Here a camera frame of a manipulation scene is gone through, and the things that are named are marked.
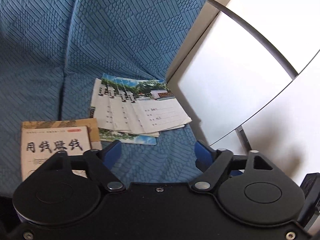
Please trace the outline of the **brown gold patterned book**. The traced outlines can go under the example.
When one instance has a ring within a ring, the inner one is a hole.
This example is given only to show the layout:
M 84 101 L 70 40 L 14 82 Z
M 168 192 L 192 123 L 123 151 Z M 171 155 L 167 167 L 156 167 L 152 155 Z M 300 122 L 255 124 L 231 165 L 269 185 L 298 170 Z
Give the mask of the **brown gold patterned book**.
M 24 121 L 22 128 L 36 129 L 36 128 L 60 128 L 60 127 L 80 127 L 86 126 L 88 130 L 88 137 L 93 149 L 102 149 L 99 128 L 96 118 L 78 119 L 78 120 L 63 120 L 63 121 Z

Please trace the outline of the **white school notebook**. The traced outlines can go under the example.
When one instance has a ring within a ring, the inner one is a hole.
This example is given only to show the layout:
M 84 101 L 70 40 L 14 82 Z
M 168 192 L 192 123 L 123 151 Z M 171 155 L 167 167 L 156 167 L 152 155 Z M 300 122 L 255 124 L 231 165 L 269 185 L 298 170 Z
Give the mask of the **white school notebook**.
M 100 79 L 95 79 L 94 81 L 90 117 L 96 118 L 99 128 L 114 130 L 113 114 L 107 87 L 102 84 Z
M 138 134 L 140 132 L 140 124 L 133 108 L 134 97 L 133 94 L 126 90 L 123 81 L 121 78 L 116 78 L 117 85 L 119 88 L 119 93 L 121 94 L 121 100 L 123 102 L 125 112 L 126 112 L 126 119 L 129 123 L 130 130 L 133 134 Z
M 134 97 L 133 108 L 141 126 L 139 134 L 176 129 L 192 121 L 164 80 L 122 81 Z
M 119 92 L 116 78 L 114 76 L 107 75 L 106 79 L 110 105 L 113 114 L 114 127 L 116 131 L 128 132 L 130 128 L 127 122 L 125 108 L 123 106 L 123 98 Z

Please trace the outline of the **photo cover notebook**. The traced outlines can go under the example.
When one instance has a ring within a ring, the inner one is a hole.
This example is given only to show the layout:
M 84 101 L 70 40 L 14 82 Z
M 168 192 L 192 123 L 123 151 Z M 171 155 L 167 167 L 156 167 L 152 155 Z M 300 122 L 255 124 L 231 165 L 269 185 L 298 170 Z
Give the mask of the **photo cover notebook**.
M 108 74 L 103 74 L 102 78 L 100 79 L 102 81 L 102 84 L 107 87 L 107 79 L 106 76 Z M 99 135 L 100 139 L 102 141 L 108 141 L 112 142 L 114 140 L 120 140 L 123 143 L 127 144 L 142 144 L 142 145 L 156 145 L 156 139 L 160 136 L 159 132 L 156 133 L 147 133 L 147 134 L 133 134 L 131 130 L 128 132 L 125 131 L 116 131 L 109 130 L 109 129 L 103 129 L 99 128 Z

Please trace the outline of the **orange white cartoon book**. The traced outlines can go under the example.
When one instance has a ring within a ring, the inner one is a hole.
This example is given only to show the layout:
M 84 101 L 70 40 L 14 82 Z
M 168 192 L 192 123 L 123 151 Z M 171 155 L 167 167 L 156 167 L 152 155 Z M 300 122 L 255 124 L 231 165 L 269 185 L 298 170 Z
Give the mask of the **orange white cartoon book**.
M 58 151 L 82 155 L 90 150 L 86 126 L 22 129 L 21 174 L 27 179 L 36 169 Z

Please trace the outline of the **white desk with grey edge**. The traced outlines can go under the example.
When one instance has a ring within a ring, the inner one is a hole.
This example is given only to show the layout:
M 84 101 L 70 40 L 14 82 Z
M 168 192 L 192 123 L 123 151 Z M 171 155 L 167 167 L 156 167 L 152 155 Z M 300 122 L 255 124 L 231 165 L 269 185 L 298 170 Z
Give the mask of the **white desk with grey edge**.
M 215 17 L 168 78 L 197 139 L 258 151 L 295 182 L 319 171 L 319 45 L 289 43 L 295 62 L 215 0 Z

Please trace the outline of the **blue textured sofa cover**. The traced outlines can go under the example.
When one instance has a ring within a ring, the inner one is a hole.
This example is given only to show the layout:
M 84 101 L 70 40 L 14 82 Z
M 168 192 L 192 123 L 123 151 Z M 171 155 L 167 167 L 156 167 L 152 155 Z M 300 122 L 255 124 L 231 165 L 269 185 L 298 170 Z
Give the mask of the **blue textured sofa cover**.
M 82 119 L 104 73 L 163 79 L 207 0 L 1 0 L 1 195 L 21 124 Z

